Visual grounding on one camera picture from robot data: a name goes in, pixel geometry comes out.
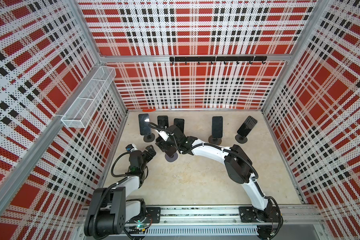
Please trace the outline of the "black phone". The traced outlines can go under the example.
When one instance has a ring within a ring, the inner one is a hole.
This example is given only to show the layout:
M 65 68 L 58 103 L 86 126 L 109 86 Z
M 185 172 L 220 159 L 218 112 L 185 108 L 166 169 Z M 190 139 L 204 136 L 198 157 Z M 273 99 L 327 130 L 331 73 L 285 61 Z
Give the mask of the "black phone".
M 156 142 L 156 144 L 160 148 L 160 150 L 170 158 L 177 152 L 176 147 L 174 147 L 171 143 L 168 143 L 164 140 Z
M 242 138 L 246 138 L 257 123 L 258 121 L 255 118 L 248 116 L 239 127 L 237 134 Z
M 223 117 L 212 117 L 212 137 L 221 139 L 223 137 Z
M 161 129 L 167 129 L 169 127 L 169 117 L 168 116 L 158 116 L 158 127 Z
M 185 120 L 184 119 L 175 118 L 174 125 L 176 127 L 178 127 L 182 133 L 184 133 L 184 129 L 185 129 Z
M 152 132 L 151 132 L 151 128 L 148 125 L 148 123 L 150 122 L 149 114 L 139 114 L 138 121 L 139 121 L 140 135 L 141 136 L 150 135 Z

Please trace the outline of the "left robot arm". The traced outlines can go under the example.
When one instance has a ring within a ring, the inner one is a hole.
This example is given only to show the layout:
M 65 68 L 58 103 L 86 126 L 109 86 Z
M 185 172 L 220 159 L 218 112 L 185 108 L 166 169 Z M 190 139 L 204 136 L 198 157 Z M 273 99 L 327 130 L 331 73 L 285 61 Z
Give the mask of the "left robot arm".
M 143 151 L 134 144 L 126 146 L 126 151 L 111 166 L 112 177 L 120 180 L 106 188 L 97 188 L 93 193 L 84 224 L 85 236 L 103 240 L 110 235 L 122 234 L 128 221 L 140 221 L 146 217 L 144 199 L 128 200 L 127 197 L 143 185 L 149 173 L 148 163 L 156 154 L 152 145 Z M 130 166 L 126 173 L 117 175 L 115 166 L 124 156 L 129 157 Z

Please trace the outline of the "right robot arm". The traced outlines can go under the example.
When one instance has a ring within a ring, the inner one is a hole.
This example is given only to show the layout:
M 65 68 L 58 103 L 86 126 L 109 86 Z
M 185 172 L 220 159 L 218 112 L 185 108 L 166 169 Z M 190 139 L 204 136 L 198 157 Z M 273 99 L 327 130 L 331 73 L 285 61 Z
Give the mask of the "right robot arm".
M 284 219 L 279 205 L 273 197 L 266 196 L 260 188 L 259 174 L 240 146 L 222 147 L 193 136 L 187 137 L 175 125 L 166 129 L 151 122 L 147 125 L 159 134 L 156 145 L 162 152 L 168 155 L 176 152 L 180 155 L 201 156 L 223 164 L 229 178 L 241 185 L 250 198 L 256 219 L 265 222 L 270 219 L 271 212 L 276 212 L 279 226 L 283 225 Z

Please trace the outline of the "front grey phone stand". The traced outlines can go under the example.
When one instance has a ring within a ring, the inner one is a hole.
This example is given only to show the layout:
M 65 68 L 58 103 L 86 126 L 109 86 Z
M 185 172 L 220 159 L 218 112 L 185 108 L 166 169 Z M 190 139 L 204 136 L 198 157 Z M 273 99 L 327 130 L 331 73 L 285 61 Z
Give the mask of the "front grey phone stand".
M 178 154 L 174 153 L 172 156 L 169 156 L 169 155 L 165 154 L 165 159 L 166 159 L 167 162 L 172 163 L 172 162 L 174 162 L 174 161 L 176 161 L 178 159 Z

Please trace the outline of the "stand far left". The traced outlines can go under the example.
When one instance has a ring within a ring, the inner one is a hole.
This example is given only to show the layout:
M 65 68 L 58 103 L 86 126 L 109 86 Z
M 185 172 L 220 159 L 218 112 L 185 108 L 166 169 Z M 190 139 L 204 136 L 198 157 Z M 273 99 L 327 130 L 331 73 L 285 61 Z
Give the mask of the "stand far left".
M 156 137 L 155 137 L 155 134 L 154 134 L 154 133 L 150 133 L 150 134 L 148 134 L 148 135 L 144 135 L 144 138 L 143 138 L 144 142 L 146 142 L 146 143 L 151 143 L 151 142 L 153 142 L 155 139 L 156 139 Z

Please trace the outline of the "brown base phone stand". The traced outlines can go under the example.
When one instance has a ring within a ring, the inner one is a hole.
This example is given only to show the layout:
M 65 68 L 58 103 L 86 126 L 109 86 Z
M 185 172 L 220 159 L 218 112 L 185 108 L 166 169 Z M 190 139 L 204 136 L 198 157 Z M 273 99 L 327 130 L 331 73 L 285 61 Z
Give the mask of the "brown base phone stand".
M 210 144 L 220 146 L 222 143 L 222 138 L 214 138 L 213 136 L 209 136 L 208 141 Z

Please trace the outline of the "far right phone stand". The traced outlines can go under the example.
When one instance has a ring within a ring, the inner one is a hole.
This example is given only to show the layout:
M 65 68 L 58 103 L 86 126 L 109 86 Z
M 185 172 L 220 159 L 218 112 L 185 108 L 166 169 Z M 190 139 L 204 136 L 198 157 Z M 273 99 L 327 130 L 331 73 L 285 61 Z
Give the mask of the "far right phone stand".
M 248 141 L 247 137 L 242 137 L 241 135 L 237 134 L 235 136 L 235 140 L 239 143 L 239 144 L 245 144 Z

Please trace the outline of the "black hook rail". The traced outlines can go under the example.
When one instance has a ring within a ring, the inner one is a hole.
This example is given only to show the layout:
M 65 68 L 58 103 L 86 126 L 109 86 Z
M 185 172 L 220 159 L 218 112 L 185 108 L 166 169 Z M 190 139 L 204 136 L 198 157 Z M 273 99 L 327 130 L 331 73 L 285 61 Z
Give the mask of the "black hook rail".
M 190 63 L 190 62 L 261 62 L 264 63 L 268 59 L 267 56 L 241 56 L 241 57 L 223 57 L 223 56 L 204 56 L 204 57 L 169 57 L 171 63 Z

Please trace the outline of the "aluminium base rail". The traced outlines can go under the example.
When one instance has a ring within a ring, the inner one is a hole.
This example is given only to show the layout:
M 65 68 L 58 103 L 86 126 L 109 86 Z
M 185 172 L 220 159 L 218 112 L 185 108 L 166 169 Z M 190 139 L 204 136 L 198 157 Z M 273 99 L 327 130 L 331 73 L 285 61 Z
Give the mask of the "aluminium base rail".
M 130 231 L 148 227 L 133 234 L 137 240 L 237 239 L 256 240 L 260 234 L 284 223 L 276 240 L 329 240 L 324 219 L 314 205 L 280 205 L 266 222 L 258 222 L 248 205 L 149 206 L 144 223 L 126 224 Z

